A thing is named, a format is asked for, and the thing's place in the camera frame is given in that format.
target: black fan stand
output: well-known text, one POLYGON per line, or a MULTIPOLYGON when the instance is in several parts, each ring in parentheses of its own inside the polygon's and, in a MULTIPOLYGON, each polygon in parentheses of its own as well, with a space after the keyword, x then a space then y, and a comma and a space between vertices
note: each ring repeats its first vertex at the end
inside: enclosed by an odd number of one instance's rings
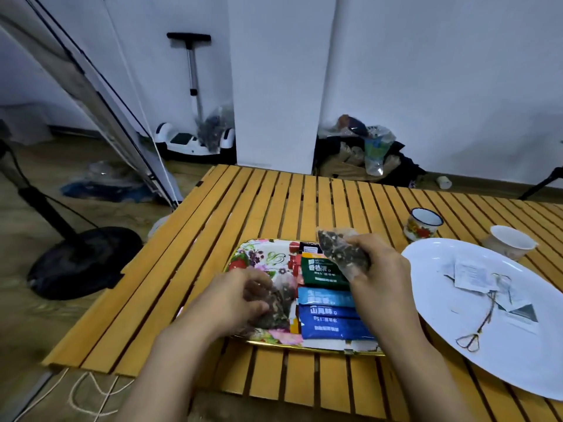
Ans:
POLYGON ((550 183, 552 183, 556 179, 563 179, 563 167, 555 167, 555 169, 553 169, 551 174, 546 179, 541 181, 539 184, 532 186, 529 190, 527 190, 520 197, 518 197, 518 199, 519 200, 527 200, 533 194, 535 194, 536 192, 541 190, 543 187, 549 185, 550 183))
POLYGON ((143 247, 137 233, 128 228, 102 227, 77 233, 7 160, 11 149, 0 139, 0 171, 64 239, 47 250, 28 273, 28 286, 42 298, 67 300, 113 288, 121 270, 143 247))

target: floral mug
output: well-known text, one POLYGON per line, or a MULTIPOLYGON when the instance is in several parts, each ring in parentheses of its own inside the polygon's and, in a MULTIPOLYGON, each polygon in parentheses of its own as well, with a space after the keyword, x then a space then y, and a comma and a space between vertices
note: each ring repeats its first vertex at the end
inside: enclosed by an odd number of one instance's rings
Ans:
POLYGON ((436 231, 444 220, 432 210, 417 207, 411 210, 411 216, 406 221, 403 234, 411 241, 429 239, 436 235, 436 231))

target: blue tea packet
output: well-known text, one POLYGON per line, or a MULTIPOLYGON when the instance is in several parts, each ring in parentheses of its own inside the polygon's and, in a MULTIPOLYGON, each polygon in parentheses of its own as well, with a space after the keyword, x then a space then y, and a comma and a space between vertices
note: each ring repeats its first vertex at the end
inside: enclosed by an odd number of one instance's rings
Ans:
POLYGON ((354 299, 349 291, 313 289, 300 287, 297 289, 299 305, 327 305, 330 307, 355 308, 354 299))
POLYGON ((374 340, 359 319, 341 319, 299 312, 303 339, 374 340))
POLYGON ((354 308, 325 307, 322 305, 299 305, 299 315, 301 314, 339 317, 344 319, 360 318, 360 316, 357 314, 354 308))

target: tray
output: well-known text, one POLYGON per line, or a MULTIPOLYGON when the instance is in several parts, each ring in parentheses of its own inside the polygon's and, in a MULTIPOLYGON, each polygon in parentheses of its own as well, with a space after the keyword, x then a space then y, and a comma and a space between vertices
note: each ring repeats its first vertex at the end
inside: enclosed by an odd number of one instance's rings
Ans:
MULTIPOLYGON (((297 289, 302 284, 299 269, 299 255, 305 252, 312 252, 318 243, 278 240, 278 239, 254 239, 242 243, 233 252, 225 265, 225 271, 235 268, 254 267, 263 270, 274 284, 280 281, 294 282, 297 289)), ((299 331, 299 320, 295 317, 296 303, 293 302, 289 313, 292 322, 291 330, 299 331)), ((295 350, 321 352, 321 353, 344 353, 358 355, 384 355, 381 348, 375 341, 367 340, 336 340, 336 339, 315 339, 303 340, 301 334, 291 333, 278 329, 257 329, 249 327, 245 329, 238 338, 243 338, 247 342, 268 347, 291 348, 295 350)))

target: left hand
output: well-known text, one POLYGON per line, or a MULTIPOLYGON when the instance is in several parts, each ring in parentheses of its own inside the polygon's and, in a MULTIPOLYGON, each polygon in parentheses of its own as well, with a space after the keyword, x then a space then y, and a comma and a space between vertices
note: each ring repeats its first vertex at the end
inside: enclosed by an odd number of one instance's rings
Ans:
POLYGON ((272 288, 270 276, 254 268, 236 268, 215 276, 200 296, 182 312, 178 322, 198 319, 213 339, 235 333, 270 307, 263 300, 247 301, 245 296, 264 296, 272 288))

